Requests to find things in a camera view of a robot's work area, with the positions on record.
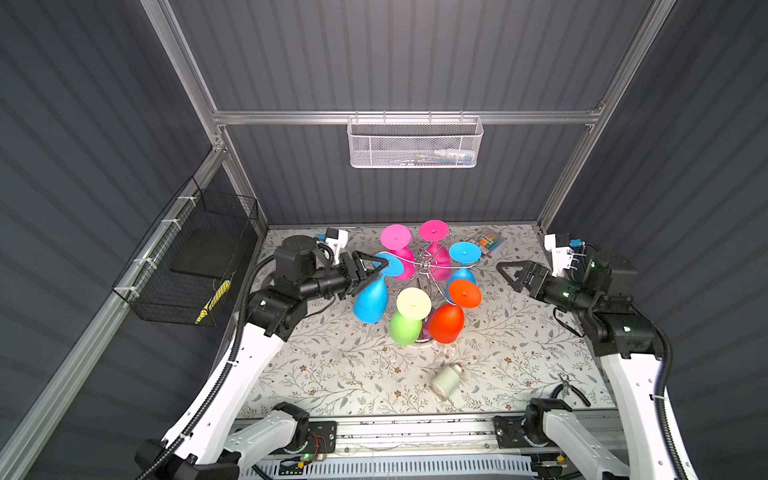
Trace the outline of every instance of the floral tablecloth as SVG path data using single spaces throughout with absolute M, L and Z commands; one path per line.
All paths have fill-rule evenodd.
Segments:
M 261 417 L 282 401 L 313 416 L 523 410 L 530 398 L 548 395 L 560 382 L 560 375 L 569 376 L 571 383 L 591 400 L 592 408 L 614 406 L 584 340 L 559 326 L 550 306 L 513 291 L 495 269 L 501 261 L 530 259 L 546 263 L 532 226 L 452 227 L 451 236 L 442 243 L 449 247 L 476 236 L 484 228 L 500 232 L 506 241 L 472 269 L 483 302 L 465 310 L 465 328 L 455 343 L 394 343 L 387 328 L 397 292 L 404 283 L 387 278 L 389 307 L 381 322 L 360 322 L 353 314 L 350 299 L 337 300 L 322 314 L 301 322 L 264 370 L 242 406 L 240 417 Z M 381 230 L 350 229 L 347 249 L 383 251 Z M 412 247 L 428 245 L 419 238 L 418 227 L 411 231 Z M 324 229 L 270 230 L 263 256 L 272 253 L 286 237 L 314 237 L 318 233 L 324 233 Z M 254 289 L 270 270 L 264 269 Z M 440 286 L 445 289 L 445 282 Z M 435 307 L 445 302 L 436 288 L 430 290 Z M 325 304 L 325 300 L 310 302 L 310 312 Z M 573 322 L 570 316 L 562 319 Z M 450 399 L 443 400 L 429 385 L 437 372 L 452 363 L 464 368 L 462 384 Z M 575 395 L 565 399 L 576 408 L 584 408 Z

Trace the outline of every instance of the black wire basket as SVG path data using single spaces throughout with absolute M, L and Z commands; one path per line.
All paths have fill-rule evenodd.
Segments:
M 257 202 L 252 197 L 198 190 L 167 222 L 132 286 L 113 285 L 139 318 L 215 326 L 234 308 L 256 248 Z

